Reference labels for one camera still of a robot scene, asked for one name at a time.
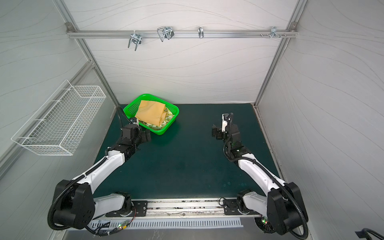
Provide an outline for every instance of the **white wire basket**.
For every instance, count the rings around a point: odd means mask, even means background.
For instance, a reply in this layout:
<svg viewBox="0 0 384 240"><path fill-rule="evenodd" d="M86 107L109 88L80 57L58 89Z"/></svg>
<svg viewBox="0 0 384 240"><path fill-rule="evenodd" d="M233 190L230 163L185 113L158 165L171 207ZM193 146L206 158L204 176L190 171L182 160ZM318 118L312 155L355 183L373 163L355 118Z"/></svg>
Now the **white wire basket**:
<svg viewBox="0 0 384 240"><path fill-rule="evenodd" d="M73 155L105 98L99 86L66 80L11 140L37 155Z"/></svg>

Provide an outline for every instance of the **white wall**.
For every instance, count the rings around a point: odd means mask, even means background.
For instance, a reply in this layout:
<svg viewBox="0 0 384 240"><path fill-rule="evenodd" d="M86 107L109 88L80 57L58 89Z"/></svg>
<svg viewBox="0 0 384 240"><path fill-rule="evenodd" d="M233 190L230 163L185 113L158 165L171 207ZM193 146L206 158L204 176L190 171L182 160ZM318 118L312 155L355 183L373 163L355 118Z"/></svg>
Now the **white wall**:
<svg viewBox="0 0 384 240"><path fill-rule="evenodd" d="M87 59L76 41L67 37L64 20L51 0L4 0L0 21L1 155L12 144L11 136ZM93 70L80 84L101 85ZM107 97L73 156L22 152L0 180L0 239L49 238L52 230L46 216L56 184L92 165L113 111Z"/></svg>
<svg viewBox="0 0 384 240"><path fill-rule="evenodd" d="M65 0L81 30L285 29L297 0ZM120 103L151 93L172 103L250 103L278 39L87 40Z"/></svg>
<svg viewBox="0 0 384 240"><path fill-rule="evenodd" d="M384 1L310 0L259 111L314 239L384 234Z"/></svg>

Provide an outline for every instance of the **green basket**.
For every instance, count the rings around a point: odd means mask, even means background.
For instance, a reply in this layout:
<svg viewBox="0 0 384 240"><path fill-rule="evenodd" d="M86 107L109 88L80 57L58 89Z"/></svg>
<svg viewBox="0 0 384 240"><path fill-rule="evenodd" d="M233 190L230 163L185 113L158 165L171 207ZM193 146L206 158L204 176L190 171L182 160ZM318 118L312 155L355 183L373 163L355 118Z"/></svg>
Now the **green basket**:
<svg viewBox="0 0 384 240"><path fill-rule="evenodd" d="M149 129L151 132L154 132L156 133L157 135L162 135L165 133L165 131L169 128L169 126L175 121L176 117L178 116L179 114L179 108L176 107L175 105L169 103L169 102L166 102L158 97L155 97L149 93L146 93L146 94L143 94L143 95L140 95L138 96L135 100L133 100L133 102L131 102L129 105L127 105L123 110L124 110L124 113L125 115L127 115L127 117L131 118L131 117L134 117L137 113L137 110L139 109L139 105L141 103L141 100L147 100L147 101L156 101L156 102L159 102L159 103L164 103L166 105L166 107L172 112L172 114L174 114L175 116L167 123L167 125L165 125L162 129L160 130L153 130L152 128L142 124L141 122L139 122L139 124L147 129Z"/></svg>

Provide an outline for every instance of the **folded yellow towel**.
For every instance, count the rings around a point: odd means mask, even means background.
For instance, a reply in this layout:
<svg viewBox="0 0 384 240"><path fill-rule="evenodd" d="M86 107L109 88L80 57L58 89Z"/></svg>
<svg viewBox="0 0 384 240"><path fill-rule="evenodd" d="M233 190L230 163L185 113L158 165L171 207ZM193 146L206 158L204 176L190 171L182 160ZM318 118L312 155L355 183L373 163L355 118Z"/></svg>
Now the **folded yellow towel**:
<svg viewBox="0 0 384 240"><path fill-rule="evenodd" d="M160 126L166 115L167 109L164 103L141 100L135 117L140 121Z"/></svg>

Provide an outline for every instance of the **dark green mat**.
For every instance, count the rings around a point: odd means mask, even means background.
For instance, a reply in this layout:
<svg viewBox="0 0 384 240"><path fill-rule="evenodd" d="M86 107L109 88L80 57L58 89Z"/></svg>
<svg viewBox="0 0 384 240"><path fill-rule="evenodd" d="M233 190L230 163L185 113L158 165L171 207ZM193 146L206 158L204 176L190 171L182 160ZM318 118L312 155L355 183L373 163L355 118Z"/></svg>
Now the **dark green mat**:
<svg viewBox="0 0 384 240"><path fill-rule="evenodd" d="M263 194L248 174L223 155L223 141L211 136L212 124L221 126L222 113L234 113L243 145L277 175L268 146L251 104L180 104L180 114L161 136L139 146L97 189L100 197L117 191L133 199L235 197L245 189ZM97 160L120 136L117 117L105 137Z"/></svg>

